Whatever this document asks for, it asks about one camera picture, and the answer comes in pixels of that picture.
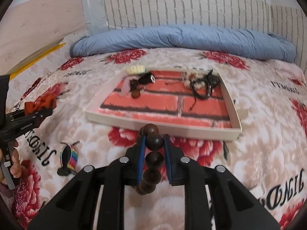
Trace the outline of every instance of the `bedspread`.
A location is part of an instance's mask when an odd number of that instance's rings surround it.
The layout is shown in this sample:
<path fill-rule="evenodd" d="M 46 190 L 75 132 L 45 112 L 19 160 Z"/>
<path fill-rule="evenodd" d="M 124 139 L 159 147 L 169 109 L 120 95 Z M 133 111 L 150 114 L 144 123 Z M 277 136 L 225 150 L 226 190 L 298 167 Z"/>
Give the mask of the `bedspread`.
<path fill-rule="evenodd" d="M 106 166 L 123 156 L 137 132 L 90 122 L 84 108 L 101 85 L 126 64 L 182 69 L 214 69 L 223 77 L 242 123 L 233 142 L 171 137 L 174 145 L 201 165 L 225 165 L 284 229 L 307 197 L 307 86 L 279 76 L 265 62 L 182 48 L 127 50 L 72 58 L 43 77 L 15 108 L 44 93 L 57 96 L 57 108 L 38 129 L 21 136 L 19 153 L 27 172 L 15 189 L 13 214 L 21 225 L 72 178 L 60 177 L 60 142 L 76 145 L 77 171 Z M 184 188 L 164 180 L 149 195 L 125 190 L 125 229 L 184 229 Z"/>

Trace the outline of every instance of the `red peony print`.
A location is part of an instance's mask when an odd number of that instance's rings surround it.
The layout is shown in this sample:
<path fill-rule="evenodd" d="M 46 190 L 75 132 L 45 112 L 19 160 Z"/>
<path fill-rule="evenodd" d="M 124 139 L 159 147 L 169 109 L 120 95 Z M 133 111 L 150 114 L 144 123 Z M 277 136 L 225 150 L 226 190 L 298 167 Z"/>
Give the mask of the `red peony print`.
<path fill-rule="evenodd" d="M 303 85 L 303 82 L 298 80 L 298 79 L 289 79 L 291 80 L 294 84 L 298 85 L 298 86 L 302 86 Z"/>
<path fill-rule="evenodd" d="M 40 209 L 40 175 L 30 160 L 22 161 L 21 165 L 25 169 L 23 169 L 19 186 L 14 190 L 15 199 L 12 206 L 12 213 L 19 220 L 21 226 L 27 229 L 28 224 Z"/>
<path fill-rule="evenodd" d="M 220 64 L 229 64 L 235 68 L 241 70 L 248 70 L 248 66 L 246 66 L 246 62 L 239 57 L 230 55 L 228 53 L 221 53 L 221 52 L 203 52 L 201 53 L 205 58 L 214 60 Z"/>
<path fill-rule="evenodd" d="M 61 71 L 65 71 L 65 70 L 67 70 L 68 68 L 71 68 L 71 67 L 73 67 L 73 66 L 75 66 L 75 65 L 77 65 L 77 64 L 80 64 L 83 60 L 84 60 L 84 59 L 81 58 L 81 57 L 71 58 L 71 59 L 69 59 L 68 61 L 66 61 L 63 65 L 61 65 L 61 66 L 59 67 L 59 69 L 60 69 Z"/>
<path fill-rule="evenodd" d="M 142 49 L 125 50 L 108 56 L 106 58 L 106 63 L 112 61 L 114 61 L 115 64 L 130 63 L 131 60 L 138 60 L 145 54 L 146 52 Z"/>
<path fill-rule="evenodd" d="M 41 80 L 42 80 L 42 78 L 38 78 L 38 79 L 33 83 L 33 85 L 23 94 L 21 100 L 23 100 L 25 97 L 27 97 L 27 96 L 29 95 L 29 93 L 30 93 L 31 91 L 33 91 L 34 88 L 36 88 L 36 87 L 38 86 L 38 84 L 39 84 L 39 82 L 40 82 Z"/>
<path fill-rule="evenodd" d="M 293 207 L 288 207 L 286 213 L 284 213 L 280 219 L 279 226 L 280 230 L 284 230 L 289 223 L 294 219 L 296 214 L 300 211 L 304 204 L 304 199 L 302 199 L 298 204 Z"/>
<path fill-rule="evenodd" d="M 295 110 L 300 120 L 300 125 L 304 128 L 307 137 L 307 107 L 295 99 L 290 99 L 290 101 L 292 102 L 292 108 Z"/>
<path fill-rule="evenodd" d="M 137 131 L 119 129 L 113 127 L 109 132 L 109 141 L 115 146 L 131 147 L 135 144 Z M 202 166 L 210 166 L 214 156 L 223 150 L 223 142 L 210 140 L 195 140 L 170 136 L 170 141 L 174 146 L 182 149 L 185 156 L 196 160 Z M 160 170 L 162 177 L 166 178 L 166 168 L 163 166 Z"/>
<path fill-rule="evenodd" d="M 54 86 L 48 88 L 47 91 L 45 91 L 42 95 L 40 95 L 35 101 L 34 103 L 38 103 L 40 101 L 41 97 L 44 97 L 46 95 L 49 94 L 54 94 L 56 97 L 58 97 L 59 95 L 61 95 L 65 89 L 65 87 L 68 85 L 68 83 L 56 83 L 54 84 Z"/>

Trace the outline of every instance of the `silver rivet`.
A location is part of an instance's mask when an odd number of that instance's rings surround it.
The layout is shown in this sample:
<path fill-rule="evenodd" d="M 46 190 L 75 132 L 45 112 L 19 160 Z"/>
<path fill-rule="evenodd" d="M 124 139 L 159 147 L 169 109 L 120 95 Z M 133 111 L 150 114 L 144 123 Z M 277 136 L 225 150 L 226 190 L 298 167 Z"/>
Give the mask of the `silver rivet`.
<path fill-rule="evenodd" d="M 119 161 L 120 161 L 121 163 L 127 163 L 127 162 L 129 162 L 129 158 L 126 157 L 126 156 L 122 156 L 122 157 L 119 159 Z"/>
<path fill-rule="evenodd" d="M 219 172 L 221 172 L 221 173 L 223 173 L 223 172 L 225 172 L 226 168 L 225 168 L 223 165 L 218 165 L 218 166 L 216 167 L 216 170 L 219 171 Z"/>
<path fill-rule="evenodd" d="M 86 173 L 90 173 L 90 172 L 92 172 L 93 171 L 93 166 L 92 165 L 86 165 L 85 167 L 84 167 L 84 171 L 86 172 Z"/>
<path fill-rule="evenodd" d="M 188 162 L 190 162 L 190 158 L 188 158 L 187 156 L 183 156 L 182 158 L 180 158 L 180 161 L 182 163 L 188 163 Z"/>

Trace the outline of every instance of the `yellow strip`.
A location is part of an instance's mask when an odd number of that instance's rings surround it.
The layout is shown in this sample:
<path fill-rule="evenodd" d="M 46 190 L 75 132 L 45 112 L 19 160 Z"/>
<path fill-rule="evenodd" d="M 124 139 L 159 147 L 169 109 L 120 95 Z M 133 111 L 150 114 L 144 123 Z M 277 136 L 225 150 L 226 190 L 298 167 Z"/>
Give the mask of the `yellow strip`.
<path fill-rule="evenodd" d="M 20 69 L 18 69 L 16 72 L 12 73 L 10 75 L 10 80 L 14 79 L 18 74 L 22 73 L 24 70 L 27 70 L 29 67 L 33 66 L 36 62 L 38 62 L 39 60 L 41 60 L 42 58 L 46 57 L 48 54 L 60 49 L 61 47 L 63 47 L 66 43 L 62 43 L 59 44 L 56 47 L 53 47 L 49 50 L 47 50 L 46 52 L 44 52 L 41 56 L 35 58 L 33 61 L 31 61 L 30 63 L 26 64 L 25 66 L 21 67 Z"/>

